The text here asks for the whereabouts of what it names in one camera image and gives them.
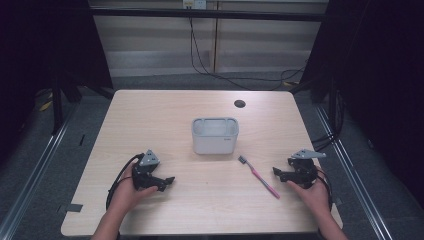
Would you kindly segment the white plastic container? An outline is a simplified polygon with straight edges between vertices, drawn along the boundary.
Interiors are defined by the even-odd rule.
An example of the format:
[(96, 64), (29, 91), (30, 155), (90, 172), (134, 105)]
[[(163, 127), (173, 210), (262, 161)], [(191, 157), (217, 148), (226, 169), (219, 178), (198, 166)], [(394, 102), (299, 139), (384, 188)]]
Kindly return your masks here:
[(197, 118), (192, 121), (196, 154), (231, 154), (235, 150), (239, 124), (235, 118)]

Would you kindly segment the person's left hand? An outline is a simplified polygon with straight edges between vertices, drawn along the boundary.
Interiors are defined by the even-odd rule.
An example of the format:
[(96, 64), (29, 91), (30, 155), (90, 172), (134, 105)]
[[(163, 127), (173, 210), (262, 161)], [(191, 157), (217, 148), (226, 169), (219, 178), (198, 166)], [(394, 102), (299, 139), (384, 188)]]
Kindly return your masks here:
[(157, 186), (136, 190), (132, 179), (132, 168), (133, 163), (126, 168), (118, 181), (118, 185), (109, 205), (109, 210), (112, 212), (126, 215), (137, 206), (142, 199), (147, 198), (158, 190)]

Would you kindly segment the black horizontal bar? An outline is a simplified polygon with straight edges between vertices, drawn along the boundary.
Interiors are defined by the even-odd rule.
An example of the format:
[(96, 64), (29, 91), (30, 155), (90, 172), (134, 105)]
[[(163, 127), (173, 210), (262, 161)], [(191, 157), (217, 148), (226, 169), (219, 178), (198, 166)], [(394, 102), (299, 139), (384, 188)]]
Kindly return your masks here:
[(134, 17), (174, 17), (174, 18), (211, 18), (239, 20), (275, 20), (324, 22), (329, 19), (325, 14), (276, 13), (224, 10), (184, 10), (184, 9), (133, 9), (133, 8), (90, 8), (92, 15), (134, 16)]

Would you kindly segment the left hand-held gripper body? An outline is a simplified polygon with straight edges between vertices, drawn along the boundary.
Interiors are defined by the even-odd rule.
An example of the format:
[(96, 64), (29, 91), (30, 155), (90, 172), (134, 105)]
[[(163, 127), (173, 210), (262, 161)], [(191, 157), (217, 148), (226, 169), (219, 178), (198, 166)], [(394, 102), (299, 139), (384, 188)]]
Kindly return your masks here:
[(161, 187), (160, 180), (152, 175), (159, 163), (160, 160), (152, 150), (148, 150), (138, 158), (132, 168), (132, 180), (136, 190), (147, 189), (152, 186)]

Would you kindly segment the pink toothbrush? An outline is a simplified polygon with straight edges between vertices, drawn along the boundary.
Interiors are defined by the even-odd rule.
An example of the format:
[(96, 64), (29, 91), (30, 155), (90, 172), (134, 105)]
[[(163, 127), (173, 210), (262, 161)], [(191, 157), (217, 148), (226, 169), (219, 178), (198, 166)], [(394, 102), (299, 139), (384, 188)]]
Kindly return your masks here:
[(270, 192), (270, 194), (272, 194), (276, 199), (280, 199), (280, 195), (277, 193), (277, 191), (265, 181), (265, 179), (256, 171), (253, 165), (244, 156), (240, 155), (238, 160), (250, 168), (251, 173), (261, 182), (261, 184)]

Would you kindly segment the person's right hand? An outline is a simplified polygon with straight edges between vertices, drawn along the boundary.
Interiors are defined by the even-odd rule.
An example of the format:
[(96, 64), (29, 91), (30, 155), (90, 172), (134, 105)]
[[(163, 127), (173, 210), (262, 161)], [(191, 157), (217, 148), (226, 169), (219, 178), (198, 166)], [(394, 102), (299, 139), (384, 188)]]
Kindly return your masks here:
[(298, 194), (314, 216), (330, 215), (329, 186), (325, 181), (326, 175), (320, 167), (317, 170), (317, 180), (308, 189), (304, 189), (292, 181), (288, 181), (287, 184)]

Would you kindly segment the black metal stand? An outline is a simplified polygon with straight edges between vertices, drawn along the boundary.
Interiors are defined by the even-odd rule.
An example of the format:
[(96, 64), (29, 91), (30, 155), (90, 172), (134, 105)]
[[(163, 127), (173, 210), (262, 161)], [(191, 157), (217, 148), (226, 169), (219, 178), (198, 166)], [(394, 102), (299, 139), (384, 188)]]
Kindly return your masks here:
[(57, 78), (52, 80), (52, 103), (54, 113), (52, 134), (56, 135), (63, 125), (62, 93), (59, 80)]

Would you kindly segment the metal floor rail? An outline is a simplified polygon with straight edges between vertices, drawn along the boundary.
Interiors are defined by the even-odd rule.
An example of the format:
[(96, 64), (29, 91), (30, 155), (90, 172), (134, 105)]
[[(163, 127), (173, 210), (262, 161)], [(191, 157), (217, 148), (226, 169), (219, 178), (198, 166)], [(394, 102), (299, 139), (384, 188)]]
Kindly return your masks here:
[(69, 122), (78, 108), (78, 104), (72, 104), (63, 120), (63, 123), (55, 131), (55, 133), (50, 136), (46, 147), (44, 148), (41, 156), (37, 160), (37, 164), (29, 174), (25, 185), (19, 192), (16, 201), (11, 206), (10, 210), (7, 212), (4, 218), (4, 221), (0, 225), (0, 240), (12, 240), (16, 229), (18, 228), (19, 223), (22, 220), (30, 204), (34, 192), (36, 191), (36, 188), (38, 187), (41, 178), (43, 177), (46, 169), (52, 161), (53, 155), (55, 154), (59, 144), (61, 143), (67, 131)]
[(388, 226), (385, 223), (385, 220), (383, 219), (380, 211), (377, 209), (361, 177), (356, 171), (355, 166), (342, 141), (334, 137), (330, 128), (329, 117), (324, 108), (318, 106), (315, 108), (315, 110), (326, 132), (326, 135), (329, 136), (332, 140), (332, 148), (334, 149), (338, 160), (340, 161), (378, 240), (394, 240), (388, 229)]

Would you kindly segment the white wall outlet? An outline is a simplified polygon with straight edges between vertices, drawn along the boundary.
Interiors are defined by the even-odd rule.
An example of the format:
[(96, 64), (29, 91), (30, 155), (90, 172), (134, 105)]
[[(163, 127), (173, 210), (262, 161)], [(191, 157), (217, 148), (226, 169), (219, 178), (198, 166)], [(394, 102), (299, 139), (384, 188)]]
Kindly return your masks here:
[(196, 9), (196, 10), (206, 10), (207, 1), (206, 0), (182, 0), (184, 9)]

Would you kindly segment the black curtain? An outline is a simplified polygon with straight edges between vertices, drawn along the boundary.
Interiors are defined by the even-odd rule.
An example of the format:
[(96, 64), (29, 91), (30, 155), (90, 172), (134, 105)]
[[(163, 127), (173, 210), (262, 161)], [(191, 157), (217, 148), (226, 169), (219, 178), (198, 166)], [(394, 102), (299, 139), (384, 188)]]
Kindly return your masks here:
[(0, 166), (42, 89), (113, 87), (88, 0), (0, 0)]
[(424, 208), (424, 0), (328, 0), (301, 81), (334, 86)]

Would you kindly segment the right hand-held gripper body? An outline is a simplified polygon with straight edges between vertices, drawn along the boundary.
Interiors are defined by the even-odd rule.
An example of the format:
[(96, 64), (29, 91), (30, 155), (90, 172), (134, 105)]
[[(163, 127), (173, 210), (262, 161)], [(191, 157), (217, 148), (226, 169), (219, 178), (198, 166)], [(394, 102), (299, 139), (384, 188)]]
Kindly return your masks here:
[(310, 188), (318, 176), (318, 170), (313, 159), (325, 157), (325, 153), (307, 149), (293, 153), (288, 159), (288, 164), (293, 167), (294, 171), (290, 173), (288, 180), (301, 185), (303, 188)]

